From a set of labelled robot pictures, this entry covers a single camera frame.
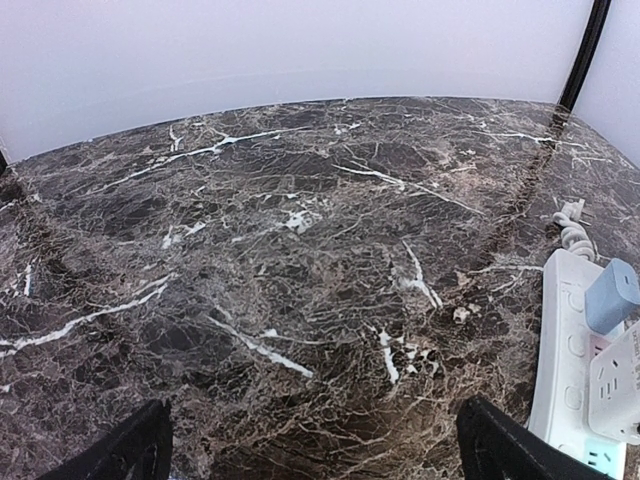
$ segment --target marble countertop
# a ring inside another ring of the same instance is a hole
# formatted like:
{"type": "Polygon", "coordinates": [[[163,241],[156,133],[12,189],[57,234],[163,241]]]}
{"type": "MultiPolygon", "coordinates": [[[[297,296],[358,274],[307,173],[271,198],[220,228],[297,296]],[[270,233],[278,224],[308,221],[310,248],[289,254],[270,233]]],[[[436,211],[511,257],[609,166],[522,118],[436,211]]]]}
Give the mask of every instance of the marble countertop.
{"type": "Polygon", "coordinates": [[[301,103],[14,166],[0,476],[34,478],[161,398],[185,478],[461,478],[461,400],[527,417],[562,202],[586,199],[600,263],[640,267],[640,172],[563,120],[514,101],[301,103]]]}

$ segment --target white plug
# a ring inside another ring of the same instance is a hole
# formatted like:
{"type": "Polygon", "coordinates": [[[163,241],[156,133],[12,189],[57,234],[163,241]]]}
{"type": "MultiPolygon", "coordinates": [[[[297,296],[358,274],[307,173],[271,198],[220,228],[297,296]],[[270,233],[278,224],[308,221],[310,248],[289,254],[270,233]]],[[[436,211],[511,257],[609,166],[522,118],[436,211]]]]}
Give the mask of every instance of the white plug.
{"type": "Polygon", "coordinates": [[[578,223],[583,208],[583,199],[579,202],[566,202],[561,211],[553,214],[553,221],[562,227],[562,248],[593,262],[596,258],[595,248],[587,231],[578,223]]]}
{"type": "Polygon", "coordinates": [[[591,429],[640,445],[640,322],[591,361],[589,376],[591,429]]]}

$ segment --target black object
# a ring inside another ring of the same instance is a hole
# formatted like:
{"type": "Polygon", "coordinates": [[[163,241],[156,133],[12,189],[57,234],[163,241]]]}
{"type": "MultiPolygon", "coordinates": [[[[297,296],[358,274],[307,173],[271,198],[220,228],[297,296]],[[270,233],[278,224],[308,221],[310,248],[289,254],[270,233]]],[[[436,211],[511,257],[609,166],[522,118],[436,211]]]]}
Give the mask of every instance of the black object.
{"type": "Polygon", "coordinates": [[[611,0],[594,0],[593,2],[589,22],[580,44],[580,50],[576,56],[567,84],[564,86],[562,97],[560,97],[559,104],[569,111],[573,110],[576,105],[584,80],[587,78],[587,72],[596,53],[610,6],[611,0]]]}
{"type": "Polygon", "coordinates": [[[2,155],[2,152],[0,151],[0,175],[2,175],[6,169],[7,160],[4,158],[4,155],[2,155]]]}
{"type": "Polygon", "coordinates": [[[456,420],[466,480],[604,480],[611,477],[549,446],[482,397],[456,420]]]}
{"type": "Polygon", "coordinates": [[[171,405],[152,400],[88,450],[38,480],[167,480],[171,405]]]}

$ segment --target electrical outlet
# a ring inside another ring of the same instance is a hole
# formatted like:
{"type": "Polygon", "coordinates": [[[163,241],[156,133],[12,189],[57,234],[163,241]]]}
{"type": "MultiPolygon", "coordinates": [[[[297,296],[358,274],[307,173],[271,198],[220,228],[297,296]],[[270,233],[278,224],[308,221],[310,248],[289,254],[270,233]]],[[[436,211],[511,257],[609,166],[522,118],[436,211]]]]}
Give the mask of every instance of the electrical outlet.
{"type": "Polygon", "coordinates": [[[589,425],[596,433],[640,445],[640,323],[591,361],[589,425]]]}
{"type": "Polygon", "coordinates": [[[601,473],[616,478],[617,466],[620,464],[618,458],[619,449],[617,442],[603,441],[602,439],[587,438],[585,443],[585,457],[583,462],[601,473]]]}
{"type": "Polygon", "coordinates": [[[556,250],[544,266],[540,353],[528,429],[552,447],[622,480],[626,443],[598,435],[588,424],[591,360],[599,359],[624,332],[619,325],[602,336],[586,323],[585,291],[602,271],[566,250],[556,250]]]}

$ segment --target black clamp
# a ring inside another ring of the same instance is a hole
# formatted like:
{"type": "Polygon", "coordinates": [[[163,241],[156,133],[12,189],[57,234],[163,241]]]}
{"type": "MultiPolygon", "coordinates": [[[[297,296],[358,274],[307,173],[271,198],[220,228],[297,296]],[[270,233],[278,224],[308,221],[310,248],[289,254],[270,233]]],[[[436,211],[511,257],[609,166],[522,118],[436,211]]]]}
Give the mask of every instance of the black clamp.
{"type": "Polygon", "coordinates": [[[6,169],[7,161],[5,160],[4,155],[2,155],[2,151],[0,151],[0,175],[2,175],[6,169]]]}
{"type": "Polygon", "coordinates": [[[565,455],[482,397],[456,420],[466,480],[604,480],[611,477],[565,455]]]}
{"type": "Polygon", "coordinates": [[[38,480],[167,480],[173,427],[169,402],[152,400],[77,457],[38,480]]]}

